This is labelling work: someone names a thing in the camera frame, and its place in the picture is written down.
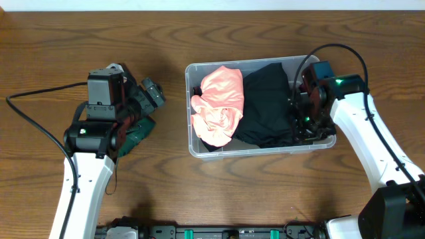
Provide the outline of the dark green taped garment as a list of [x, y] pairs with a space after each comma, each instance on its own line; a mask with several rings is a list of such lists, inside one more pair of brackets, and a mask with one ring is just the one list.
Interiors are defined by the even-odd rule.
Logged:
[[126, 141], [121, 147], [121, 149], [118, 151], [118, 158], [114, 167], [114, 190], [112, 192], [108, 192], [108, 190], [105, 189], [105, 193], [107, 195], [112, 195], [116, 191], [118, 185], [117, 171], [120, 159], [129, 154], [134, 147], [138, 146], [139, 143], [151, 133], [151, 131], [155, 127], [155, 124], [156, 122], [151, 117], [147, 116], [146, 118], [139, 120], [135, 126], [129, 128], [126, 131]]

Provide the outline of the black garment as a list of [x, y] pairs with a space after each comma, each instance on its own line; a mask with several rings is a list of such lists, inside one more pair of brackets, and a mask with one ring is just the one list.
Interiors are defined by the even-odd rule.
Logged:
[[120, 66], [121, 66], [122, 71], [123, 71], [123, 76], [126, 78], [126, 82], [131, 82], [133, 85], [137, 86], [137, 81], [134, 78], [134, 76], [132, 75], [132, 73], [130, 72], [129, 68], [126, 66], [126, 64], [120, 63]]
[[290, 87], [281, 63], [243, 76], [243, 118], [232, 136], [260, 148], [291, 146]]

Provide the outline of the pink satin garment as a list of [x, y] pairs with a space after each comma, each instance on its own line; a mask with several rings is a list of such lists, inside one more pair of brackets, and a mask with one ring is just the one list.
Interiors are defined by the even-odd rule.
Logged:
[[201, 82], [201, 95], [191, 97], [191, 123], [197, 137], [206, 144], [222, 147], [243, 118], [244, 86], [239, 69], [220, 66]]

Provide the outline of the red navy plaid shirt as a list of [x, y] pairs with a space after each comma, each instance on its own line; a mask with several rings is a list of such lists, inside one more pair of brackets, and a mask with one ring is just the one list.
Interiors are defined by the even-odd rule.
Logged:
[[196, 96], [202, 96], [203, 92], [200, 86], [194, 87], [193, 88], [193, 93]]

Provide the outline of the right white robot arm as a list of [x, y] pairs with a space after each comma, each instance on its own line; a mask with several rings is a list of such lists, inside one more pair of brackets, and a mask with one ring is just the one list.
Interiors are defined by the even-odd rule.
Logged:
[[354, 149], [372, 197], [356, 216], [325, 221], [315, 237], [423, 238], [424, 172], [400, 148], [359, 75], [303, 74], [296, 108], [307, 125], [333, 123]]

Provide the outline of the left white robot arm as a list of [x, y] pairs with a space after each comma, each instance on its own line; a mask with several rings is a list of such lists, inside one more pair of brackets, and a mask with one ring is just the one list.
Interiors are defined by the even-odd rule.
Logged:
[[149, 117], [165, 103], [150, 78], [88, 80], [88, 101], [64, 132], [64, 180], [50, 238], [93, 238], [102, 199], [118, 159], [145, 139]]

